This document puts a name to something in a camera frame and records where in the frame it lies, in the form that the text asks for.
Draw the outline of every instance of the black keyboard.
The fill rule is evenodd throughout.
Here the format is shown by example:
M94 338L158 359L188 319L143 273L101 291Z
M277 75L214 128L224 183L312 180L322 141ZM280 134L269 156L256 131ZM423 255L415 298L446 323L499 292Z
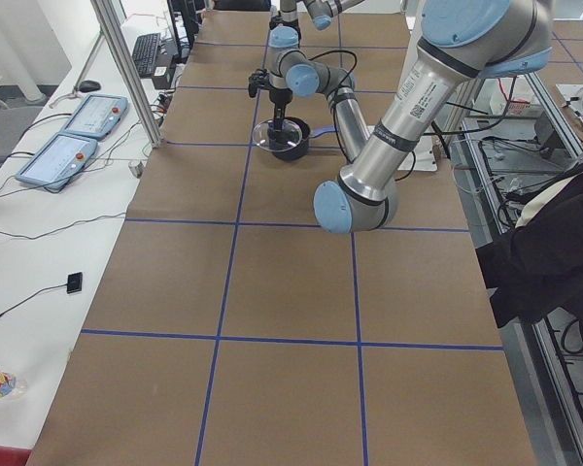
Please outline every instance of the black keyboard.
M138 36L136 39L132 59L136 65L136 70L138 70L138 76L141 78L147 78L154 74L160 39L159 32Z

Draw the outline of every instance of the black cloth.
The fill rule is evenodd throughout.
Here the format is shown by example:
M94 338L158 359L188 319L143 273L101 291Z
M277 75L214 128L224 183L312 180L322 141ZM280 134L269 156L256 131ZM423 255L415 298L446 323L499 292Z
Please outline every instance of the black cloth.
M583 173L525 226L477 250L497 326L558 307L583 318Z
M234 10L237 12L269 12L270 0L215 0L214 10Z

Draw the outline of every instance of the robotic arm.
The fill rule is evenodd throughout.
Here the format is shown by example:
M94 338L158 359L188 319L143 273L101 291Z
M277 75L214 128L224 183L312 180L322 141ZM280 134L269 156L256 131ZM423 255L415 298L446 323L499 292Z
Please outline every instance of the robotic arm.
M358 3L305 0L314 21ZM320 225L332 233L349 233L391 221L397 207L394 173L456 87L476 78L515 76L546 65L552 4L553 0L428 0L419 58L371 134L354 96L353 77L309 61L297 40L296 45L287 41L270 63L270 81L300 96L323 94L348 154L349 163L336 182L322 183L315 193Z

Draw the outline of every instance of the black mouse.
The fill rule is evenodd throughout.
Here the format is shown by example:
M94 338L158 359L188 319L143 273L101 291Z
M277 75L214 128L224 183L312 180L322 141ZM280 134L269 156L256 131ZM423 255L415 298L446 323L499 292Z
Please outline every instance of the black mouse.
M92 80L84 80L78 85L78 90L84 93L93 92L99 89L101 89L101 84Z

